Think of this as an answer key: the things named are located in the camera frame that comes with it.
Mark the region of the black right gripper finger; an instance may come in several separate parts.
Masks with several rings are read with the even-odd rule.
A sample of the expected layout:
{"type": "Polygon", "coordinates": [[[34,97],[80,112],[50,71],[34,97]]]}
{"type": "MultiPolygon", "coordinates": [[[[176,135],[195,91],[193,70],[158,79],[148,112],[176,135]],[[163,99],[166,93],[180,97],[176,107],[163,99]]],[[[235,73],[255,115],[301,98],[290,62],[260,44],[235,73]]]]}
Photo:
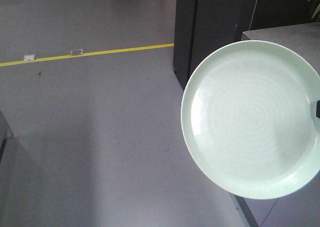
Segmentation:
{"type": "Polygon", "coordinates": [[[317,118],[320,118],[320,100],[316,102],[316,107],[315,107],[315,116],[317,118]]]}

